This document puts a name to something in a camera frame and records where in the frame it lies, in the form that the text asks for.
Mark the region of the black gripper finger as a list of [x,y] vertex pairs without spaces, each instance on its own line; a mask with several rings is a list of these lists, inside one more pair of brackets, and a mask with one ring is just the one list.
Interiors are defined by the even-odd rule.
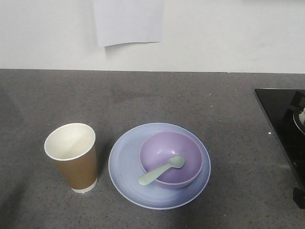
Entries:
[[300,209],[305,209],[305,192],[297,187],[293,190],[293,200]]

